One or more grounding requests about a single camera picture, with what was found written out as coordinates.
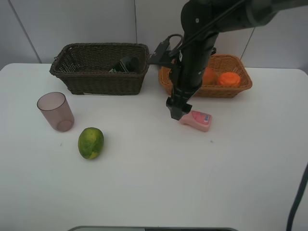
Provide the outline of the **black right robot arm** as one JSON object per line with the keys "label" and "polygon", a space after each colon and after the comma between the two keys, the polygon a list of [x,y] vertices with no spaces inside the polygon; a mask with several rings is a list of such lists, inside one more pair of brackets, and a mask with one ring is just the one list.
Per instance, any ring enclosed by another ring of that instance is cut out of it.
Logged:
{"label": "black right robot arm", "polygon": [[188,100],[200,89],[202,76],[219,33],[268,24],[283,10],[281,0],[190,0],[181,11],[182,44],[169,56],[179,59],[166,104],[180,120],[191,110]]}

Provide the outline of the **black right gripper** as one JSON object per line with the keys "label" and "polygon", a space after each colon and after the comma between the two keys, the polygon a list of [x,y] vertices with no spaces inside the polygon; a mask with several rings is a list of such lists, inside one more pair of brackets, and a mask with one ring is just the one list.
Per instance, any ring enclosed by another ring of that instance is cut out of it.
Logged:
{"label": "black right gripper", "polygon": [[191,111],[192,105],[187,104],[187,101],[200,89],[200,74],[174,68],[169,72],[169,79],[172,83],[172,90],[171,96],[167,98],[166,106],[171,118],[180,120]]}

